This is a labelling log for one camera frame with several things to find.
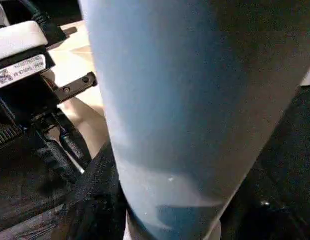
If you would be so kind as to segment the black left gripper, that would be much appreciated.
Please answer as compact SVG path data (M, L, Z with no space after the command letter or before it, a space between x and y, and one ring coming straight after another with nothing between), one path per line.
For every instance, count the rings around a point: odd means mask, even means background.
M37 73L0 88L0 150L26 137L50 169L75 184L92 158L82 134L58 105L95 86L92 72L63 87Z

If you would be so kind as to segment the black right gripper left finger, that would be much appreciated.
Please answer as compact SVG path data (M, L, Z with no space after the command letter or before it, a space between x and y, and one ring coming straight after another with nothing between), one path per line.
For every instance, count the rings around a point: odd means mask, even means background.
M113 150L106 144L90 163L63 208L51 221L37 219L12 232L11 240L121 240L126 200Z

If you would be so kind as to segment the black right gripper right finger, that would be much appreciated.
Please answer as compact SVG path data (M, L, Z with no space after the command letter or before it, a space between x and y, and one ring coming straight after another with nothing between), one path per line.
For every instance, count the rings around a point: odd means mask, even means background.
M221 217L223 240L310 240L310 148L264 149Z

